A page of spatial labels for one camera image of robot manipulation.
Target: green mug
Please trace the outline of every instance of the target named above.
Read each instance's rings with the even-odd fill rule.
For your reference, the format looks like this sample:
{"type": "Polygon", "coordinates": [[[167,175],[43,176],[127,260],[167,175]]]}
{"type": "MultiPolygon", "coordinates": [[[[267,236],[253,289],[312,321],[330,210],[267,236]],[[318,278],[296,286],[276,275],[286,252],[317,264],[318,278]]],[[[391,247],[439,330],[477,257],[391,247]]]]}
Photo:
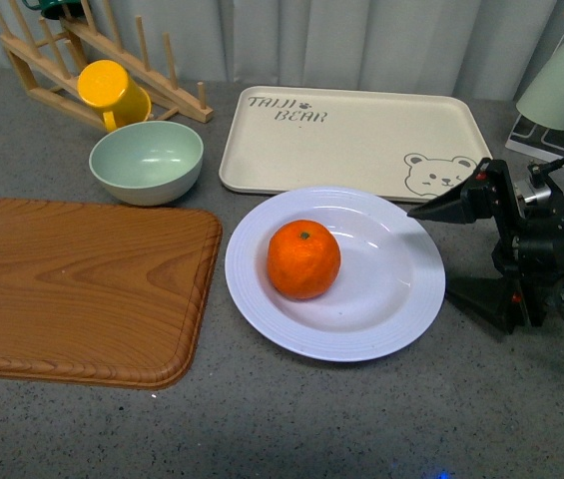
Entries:
{"type": "Polygon", "coordinates": [[[49,20],[57,20],[64,16],[62,5],[66,5],[69,9],[69,13],[73,17],[81,17],[84,15],[80,0],[38,0],[37,5],[29,5],[27,0],[22,0],[22,3],[30,10],[40,10],[42,16],[49,20]]]}

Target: white curtain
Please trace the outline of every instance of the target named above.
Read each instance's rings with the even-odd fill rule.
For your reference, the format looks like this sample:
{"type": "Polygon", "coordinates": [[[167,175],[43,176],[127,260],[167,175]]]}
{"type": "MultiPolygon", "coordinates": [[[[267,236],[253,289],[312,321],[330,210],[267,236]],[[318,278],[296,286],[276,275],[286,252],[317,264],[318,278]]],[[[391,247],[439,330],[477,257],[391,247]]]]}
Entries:
{"type": "MultiPolygon", "coordinates": [[[[562,0],[110,0],[124,48],[182,80],[510,100],[564,31],[562,0]]],[[[35,38],[39,14],[24,8],[35,38]]],[[[112,38],[102,0],[90,0],[112,38]]],[[[21,36],[9,0],[0,11],[21,36]]],[[[51,21],[54,31],[59,22],[51,21]]],[[[100,58],[89,50],[93,59],[100,58]]],[[[0,44],[0,67],[10,64],[0,44]]]]}

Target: white plate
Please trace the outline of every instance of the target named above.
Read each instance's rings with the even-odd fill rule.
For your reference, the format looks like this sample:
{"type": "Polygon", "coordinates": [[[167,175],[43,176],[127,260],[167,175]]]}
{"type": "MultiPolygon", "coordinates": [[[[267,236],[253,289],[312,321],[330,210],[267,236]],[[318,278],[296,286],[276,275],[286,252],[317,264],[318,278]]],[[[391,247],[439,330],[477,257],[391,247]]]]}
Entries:
{"type": "Polygon", "coordinates": [[[441,257],[417,221],[387,200],[340,187],[293,190],[253,209],[229,241],[226,278],[238,309],[265,337],[342,362],[410,344],[436,317],[445,291],[441,257]],[[334,284],[309,300],[283,297],[266,272],[271,236],[299,219],[326,226],[341,249],[334,284]]]}

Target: yellow mug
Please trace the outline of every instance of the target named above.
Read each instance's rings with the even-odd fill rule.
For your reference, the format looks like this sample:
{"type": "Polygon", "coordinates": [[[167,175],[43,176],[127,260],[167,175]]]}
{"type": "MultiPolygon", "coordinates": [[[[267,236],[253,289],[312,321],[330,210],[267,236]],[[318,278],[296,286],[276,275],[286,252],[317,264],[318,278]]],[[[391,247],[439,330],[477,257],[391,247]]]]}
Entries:
{"type": "Polygon", "coordinates": [[[100,114],[108,132],[145,122],[151,115],[149,94],[112,60],[93,62],[82,70],[78,94],[100,114]]]}

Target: white tray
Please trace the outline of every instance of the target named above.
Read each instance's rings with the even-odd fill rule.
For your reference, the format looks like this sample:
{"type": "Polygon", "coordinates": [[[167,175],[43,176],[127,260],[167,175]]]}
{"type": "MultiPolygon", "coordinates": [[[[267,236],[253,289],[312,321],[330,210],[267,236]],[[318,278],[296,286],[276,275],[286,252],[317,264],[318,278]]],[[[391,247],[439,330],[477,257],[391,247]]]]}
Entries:
{"type": "Polygon", "coordinates": [[[220,178],[241,193],[320,185],[425,202],[490,157],[463,102],[286,87],[242,92],[220,178]]]}

